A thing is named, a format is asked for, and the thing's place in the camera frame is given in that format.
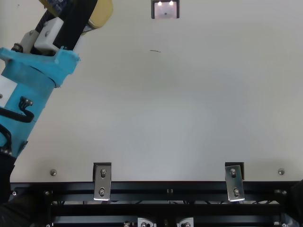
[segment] screw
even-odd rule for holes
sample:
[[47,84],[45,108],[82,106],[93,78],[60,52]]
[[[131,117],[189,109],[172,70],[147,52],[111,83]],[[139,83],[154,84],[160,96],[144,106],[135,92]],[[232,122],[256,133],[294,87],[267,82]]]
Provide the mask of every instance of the screw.
[[234,178],[236,176],[236,170],[235,169],[231,169],[231,175]]
[[100,189],[99,194],[100,194],[101,197],[104,196],[104,194],[105,194],[104,188],[101,188],[101,189]]
[[49,173],[50,173],[50,175],[52,175],[52,176],[56,176],[56,175],[57,175],[57,170],[52,169]]
[[279,172],[280,175],[284,175],[285,170],[283,168],[279,168],[278,172]]
[[106,169],[101,170],[101,177],[104,178],[106,175]]
[[235,188],[233,190],[233,194],[234,194],[235,197],[238,197],[239,196],[239,190],[237,188]]

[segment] white tabletop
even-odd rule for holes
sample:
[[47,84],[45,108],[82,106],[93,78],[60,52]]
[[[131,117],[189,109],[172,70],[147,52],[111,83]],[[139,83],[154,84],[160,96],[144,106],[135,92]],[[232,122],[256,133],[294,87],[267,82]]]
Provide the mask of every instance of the white tabletop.
[[[1,1],[0,46],[43,12]],[[181,0],[166,20],[151,19],[149,0],[114,0],[11,180],[91,181],[94,162],[111,162],[113,181],[223,181],[225,162],[244,162],[247,181],[299,181],[302,40],[302,0]]]

